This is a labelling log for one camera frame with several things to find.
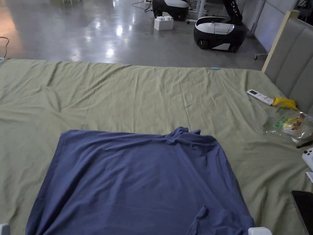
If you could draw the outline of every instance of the upholstered headboard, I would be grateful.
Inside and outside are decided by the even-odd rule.
[[[313,26],[289,16],[279,33],[262,71],[302,112],[313,114]]]

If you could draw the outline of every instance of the plastic bag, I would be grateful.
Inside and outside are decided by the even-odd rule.
[[[264,124],[266,133],[288,135],[293,142],[307,142],[313,138],[313,118],[303,112],[279,107]]]

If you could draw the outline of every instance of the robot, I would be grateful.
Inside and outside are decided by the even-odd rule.
[[[199,18],[193,31],[193,38],[203,50],[219,49],[236,53],[248,30],[242,23],[242,15],[235,0],[223,0],[223,4],[229,17]]]
[[[162,16],[163,12],[170,14],[174,20],[184,20],[188,14],[187,0],[153,0],[152,11],[154,17]]]

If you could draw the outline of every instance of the green bed sheet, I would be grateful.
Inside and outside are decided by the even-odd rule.
[[[283,96],[260,71],[86,62],[0,62],[0,223],[24,234],[60,134],[70,129],[167,134],[201,129],[222,145],[257,226],[304,232],[291,191],[312,191],[302,150],[265,135]]]

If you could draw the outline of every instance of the yellow toy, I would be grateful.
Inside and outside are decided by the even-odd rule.
[[[283,108],[291,108],[293,110],[298,110],[297,105],[294,100],[289,100],[287,98],[274,97],[273,106],[280,105]]]

